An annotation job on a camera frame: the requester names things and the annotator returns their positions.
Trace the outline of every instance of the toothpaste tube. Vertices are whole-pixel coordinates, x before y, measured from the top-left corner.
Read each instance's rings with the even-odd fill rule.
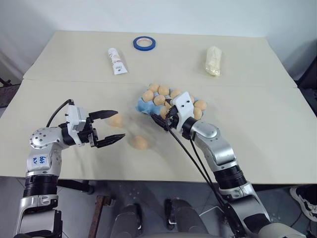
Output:
[[[127,73],[122,60],[120,59],[119,53],[115,48],[108,50],[109,58],[111,59],[114,75]]]

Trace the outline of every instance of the floor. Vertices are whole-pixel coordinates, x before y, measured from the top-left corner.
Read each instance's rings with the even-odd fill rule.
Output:
[[[143,210],[144,234],[168,232],[163,221],[163,202],[166,198],[187,200],[201,214],[213,208],[216,200],[210,189],[202,183],[185,182],[137,182],[93,181],[96,191],[92,195],[69,188],[58,188],[58,209],[62,211],[63,238],[86,238],[91,224],[97,195],[111,195],[116,199],[114,207],[104,207],[97,237],[109,237],[112,223],[124,205],[139,203]],[[23,194],[24,179],[0,177],[0,236],[12,237],[19,200]],[[300,214],[300,208],[288,190],[276,189],[258,193],[272,221],[291,225]],[[230,228],[218,218],[213,209],[201,217],[212,235],[228,238]],[[309,220],[302,215],[294,228],[304,233]],[[314,233],[316,223],[311,223]]]

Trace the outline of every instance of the shoe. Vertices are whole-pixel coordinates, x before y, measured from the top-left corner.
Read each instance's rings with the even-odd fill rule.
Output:
[[[291,196],[300,204],[305,216],[313,222],[317,222],[317,205],[311,204],[305,198],[305,191],[305,187],[292,187],[289,189]]]

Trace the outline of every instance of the white wall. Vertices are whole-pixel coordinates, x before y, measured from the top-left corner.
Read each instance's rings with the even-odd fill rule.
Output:
[[[266,37],[297,79],[316,15],[316,0],[0,0],[0,77],[21,79],[55,30],[76,30]]]

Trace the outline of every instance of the white table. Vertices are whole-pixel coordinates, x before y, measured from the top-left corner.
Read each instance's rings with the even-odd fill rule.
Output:
[[[252,183],[317,182],[316,117],[264,39],[151,34],[157,47],[139,52],[131,46],[139,35],[54,35],[0,119],[0,175],[24,176],[30,134],[45,126],[52,112],[72,98],[89,112],[113,109],[122,114],[124,128],[111,127],[107,120],[94,123],[100,138],[127,135],[105,148],[72,146],[63,151],[61,179],[203,181],[176,141],[149,116],[134,109],[147,84],[158,82],[208,102],[203,120],[220,128]],[[209,76],[197,62],[209,45],[224,51],[219,78]],[[110,47],[122,52],[129,73],[112,75],[106,56]],[[170,56],[173,62],[164,61]],[[268,68],[272,71],[265,74]],[[118,96],[120,90],[123,98]],[[61,112],[52,125],[64,121]],[[149,139],[149,150],[139,151],[130,145],[136,134]]]

